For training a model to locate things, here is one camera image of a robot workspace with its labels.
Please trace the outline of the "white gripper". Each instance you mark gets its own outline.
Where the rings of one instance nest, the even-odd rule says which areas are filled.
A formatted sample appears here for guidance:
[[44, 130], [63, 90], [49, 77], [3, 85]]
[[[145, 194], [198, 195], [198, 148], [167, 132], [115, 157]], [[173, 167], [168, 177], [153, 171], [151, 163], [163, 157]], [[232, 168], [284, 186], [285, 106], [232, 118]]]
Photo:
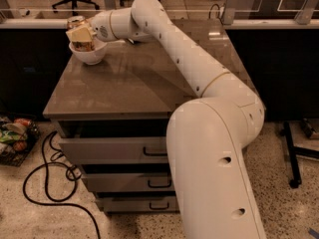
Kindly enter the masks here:
[[110, 23], [110, 11], [103, 11], [92, 17], [89, 25], [81, 25], [77, 28], [70, 29], [66, 32], [71, 42], [92, 42], [94, 36], [103, 41], [110, 42], [113, 40], [113, 32]]

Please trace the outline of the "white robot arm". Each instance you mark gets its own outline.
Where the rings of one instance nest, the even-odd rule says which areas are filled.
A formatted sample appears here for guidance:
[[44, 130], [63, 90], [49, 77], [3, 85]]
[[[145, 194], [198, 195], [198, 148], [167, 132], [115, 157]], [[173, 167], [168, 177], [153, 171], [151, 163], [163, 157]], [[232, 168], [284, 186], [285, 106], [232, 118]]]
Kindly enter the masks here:
[[177, 27], [158, 0], [101, 12], [67, 36], [160, 42], [196, 95], [173, 112], [166, 129], [186, 239], [266, 239], [242, 156], [264, 124], [260, 97]]

